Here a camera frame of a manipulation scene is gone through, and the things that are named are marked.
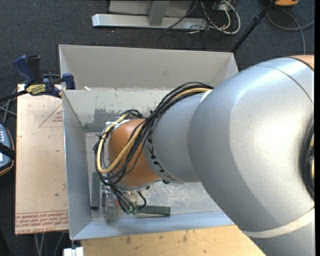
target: metal stand base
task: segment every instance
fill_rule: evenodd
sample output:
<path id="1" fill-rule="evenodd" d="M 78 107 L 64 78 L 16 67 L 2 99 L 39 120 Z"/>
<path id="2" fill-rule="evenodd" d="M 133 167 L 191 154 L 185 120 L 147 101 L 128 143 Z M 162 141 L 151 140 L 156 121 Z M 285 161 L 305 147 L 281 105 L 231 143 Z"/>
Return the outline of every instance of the metal stand base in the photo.
<path id="1" fill-rule="evenodd" d="M 96 14 L 92 16 L 93 27 L 127 27 L 127 28 L 150 28 L 166 29 L 179 21 L 179 17 L 164 17 L 161 25 L 150 25 L 148 16 L 119 15 L 119 14 Z M 207 22 L 202 18 L 184 18 L 173 29 L 198 30 L 205 28 Z"/>

